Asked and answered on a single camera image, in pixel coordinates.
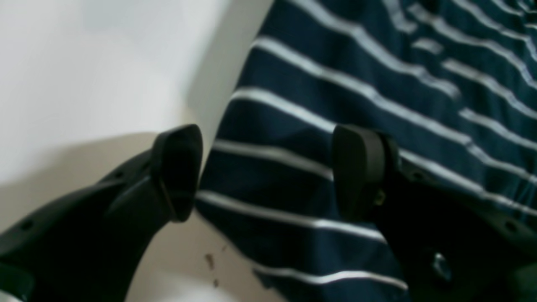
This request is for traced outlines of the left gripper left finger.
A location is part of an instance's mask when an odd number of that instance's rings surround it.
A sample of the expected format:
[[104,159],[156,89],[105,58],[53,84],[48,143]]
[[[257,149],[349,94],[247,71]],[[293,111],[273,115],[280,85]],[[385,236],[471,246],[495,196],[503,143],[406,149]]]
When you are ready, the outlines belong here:
[[1,293],[21,302],[123,302],[153,237],[193,211],[199,126],[161,133],[100,181],[1,234]]

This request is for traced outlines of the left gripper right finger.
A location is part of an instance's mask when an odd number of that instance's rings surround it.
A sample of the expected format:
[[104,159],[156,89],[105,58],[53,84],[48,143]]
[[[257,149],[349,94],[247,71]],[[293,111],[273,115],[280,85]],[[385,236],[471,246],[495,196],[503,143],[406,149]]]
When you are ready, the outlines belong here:
[[374,224],[414,302],[535,302],[536,233],[478,198],[401,168],[388,135],[338,125],[332,136],[338,210]]

